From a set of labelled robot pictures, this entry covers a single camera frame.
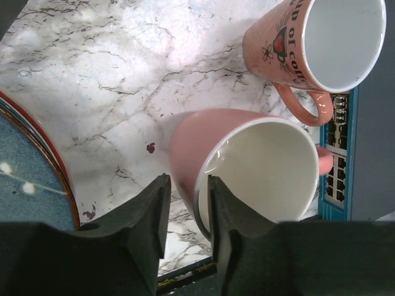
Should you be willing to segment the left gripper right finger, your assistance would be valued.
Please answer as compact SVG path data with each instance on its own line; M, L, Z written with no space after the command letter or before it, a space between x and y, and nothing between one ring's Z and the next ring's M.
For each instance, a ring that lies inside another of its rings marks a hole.
M273 223L208 179L220 295L393 295L394 223Z

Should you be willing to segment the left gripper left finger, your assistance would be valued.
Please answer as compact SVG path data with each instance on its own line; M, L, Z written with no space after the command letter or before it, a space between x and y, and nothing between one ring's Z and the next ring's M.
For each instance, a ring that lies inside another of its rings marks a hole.
M170 176L76 231L1 224L2 295L155 295Z

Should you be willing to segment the plain pink mug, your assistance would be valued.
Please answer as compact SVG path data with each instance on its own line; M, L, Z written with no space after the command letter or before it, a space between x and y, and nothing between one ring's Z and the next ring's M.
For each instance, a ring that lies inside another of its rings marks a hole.
M177 191L205 237L209 175L270 221L299 221L334 162L298 124L240 109L188 115L172 133L168 155Z

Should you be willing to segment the pink printed coffee mug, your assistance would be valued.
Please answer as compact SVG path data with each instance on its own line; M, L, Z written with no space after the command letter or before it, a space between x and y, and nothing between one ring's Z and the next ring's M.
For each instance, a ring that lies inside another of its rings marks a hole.
M385 32L384 1L283 1L245 32L243 59L298 120L322 126L333 116L331 95L370 74Z

